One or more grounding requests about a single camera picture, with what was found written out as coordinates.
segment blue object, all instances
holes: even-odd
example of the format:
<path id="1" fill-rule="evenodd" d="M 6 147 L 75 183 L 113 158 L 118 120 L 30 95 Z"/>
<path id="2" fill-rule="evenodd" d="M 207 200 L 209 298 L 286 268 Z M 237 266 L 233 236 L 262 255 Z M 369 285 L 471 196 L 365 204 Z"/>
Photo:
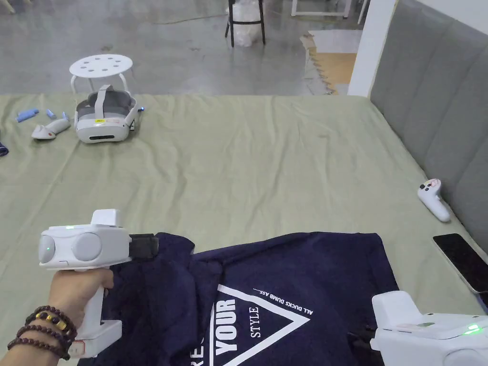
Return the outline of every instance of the blue object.
<path id="1" fill-rule="evenodd" d="M 376 234 L 298 233 L 194 255 L 186 238 L 157 237 L 153 261 L 111 267 L 102 318 L 122 320 L 123 335 L 79 366 L 205 366 L 211 352 L 214 366 L 359 365 L 347 333 L 375 328 L 371 298 L 398 290 Z"/>
<path id="2" fill-rule="evenodd" d="M 7 154 L 8 154 L 8 149 L 0 142 L 0 156 L 5 156 Z"/>
<path id="3" fill-rule="evenodd" d="M 47 116 L 48 116 L 50 119 L 52 119 L 52 120 L 55 120 L 56 118 L 58 118 L 58 117 L 56 117 L 56 115 L 55 115 L 53 112 L 51 112 L 49 109 L 46 109 L 46 114 L 47 114 Z"/>
<path id="4" fill-rule="evenodd" d="M 36 108 L 32 108 L 32 109 L 27 109 L 26 111 L 22 111 L 22 112 L 20 112 L 19 114 L 21 114 L 21 113 L 27 113 L 27 112 L 28 112 L 28 113 L 30 113 L 30 112 L 34 112 L 35 114 L 38 114 L 38 113 L 39 113 L 39 110 L 38 110 L 38 109 L 36 109 Z"/>
<path id="5" fill-rule="evenodd" d="M 17 120 L 17 122 L 22 122 L 28 120 L 29 118 L 34 117 L 35 115 L 36 115 L 36 110 L 31 109 L 29 111 L 20 112 L 17 118 L 15 119 Z"/>

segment white wall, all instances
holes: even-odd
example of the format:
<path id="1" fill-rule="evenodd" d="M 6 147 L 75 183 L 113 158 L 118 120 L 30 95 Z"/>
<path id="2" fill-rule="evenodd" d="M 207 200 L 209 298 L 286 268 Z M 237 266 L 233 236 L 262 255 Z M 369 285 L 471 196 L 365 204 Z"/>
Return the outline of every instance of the white wall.
<path id="1" fill-rule="evenodd" d="M 488 34 L 488 0 L 418 0 Z"/>
<path id="2" fill-rule="evenodd" d="M 488 0 L 418 0 L 488 34 Z M 396 0 L 371 0 L 348 95 L 369 97 Z"/>
<path id="3" fill-rule="evenodd" d="M 369 97 L 395 3 L 396 0 L 371 0 L 347 95 Z"/>

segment gray floor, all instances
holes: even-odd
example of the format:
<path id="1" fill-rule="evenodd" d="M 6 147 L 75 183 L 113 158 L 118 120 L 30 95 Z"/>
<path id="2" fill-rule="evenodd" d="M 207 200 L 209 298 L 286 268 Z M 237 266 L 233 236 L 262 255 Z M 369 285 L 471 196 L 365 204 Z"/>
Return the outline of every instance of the gray floor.
<path id="1" fill-rule="evenodd" d="M 358 13 L 353 6 L 347 20 L 304 20 L 290 16 L 291 0 L 264 2 L 266 46 L 232 49 L 224 38 L 226 16 L 218 16 L 225 0 L 33 0 L 32 6 L 11 0 L 15 15 L 0 5 L 0 93 L 69 92 L 72 62 L 119 53 L 134 60 L 135 79 L 128 75 L 128 82 L 136 93 L 310 94 L 300 36 L 357 29 Z M 299 10 L 334 5 L 300 0 Z M 205 16 L 215 17 L 162 24 Z"/>

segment plastic bag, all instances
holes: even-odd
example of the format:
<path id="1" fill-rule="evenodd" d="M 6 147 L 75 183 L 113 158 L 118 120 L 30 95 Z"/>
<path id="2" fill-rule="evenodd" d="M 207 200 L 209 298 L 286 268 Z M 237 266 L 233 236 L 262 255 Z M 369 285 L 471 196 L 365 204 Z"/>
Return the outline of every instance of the plastic bag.
<path id="1" fill-rule="evenodd" d="M 232 6 L 234 21 L 258 21 L 260 20 L 258 0 L 240 0 Z M 261 32 L 260 24 L 235 24 L 234 42 L 238 46 L 250 47 Z"/>

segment cable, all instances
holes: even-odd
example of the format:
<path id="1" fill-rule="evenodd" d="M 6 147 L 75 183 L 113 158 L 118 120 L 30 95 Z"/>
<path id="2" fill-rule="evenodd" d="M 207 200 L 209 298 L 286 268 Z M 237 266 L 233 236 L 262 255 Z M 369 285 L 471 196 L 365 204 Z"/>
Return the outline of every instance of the cable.
<path id="1" fill-rule="evenodd" d="M 166 22 L 166 23 L 159 23 L 157 21 L 153 21 L 153 22 L 151 22 L 151 24 L 159 24 L 159 25 L 178 24 L 178 23 L 183 23 L 185 21 L 190 21 L 190 20 L 199 20 L 199 19 L 209 19 L 209 18 L 223 17 L 224 15 L 227 15 L 227 13 L 225 13 L 225 14 L 218 14 L 218 15 L 209 15 L 209 16 L 206 16 L 206 17 L 197 17 L 197 18 L 190 18 L 190 19 L 169 21 L 169 22 Z"/>

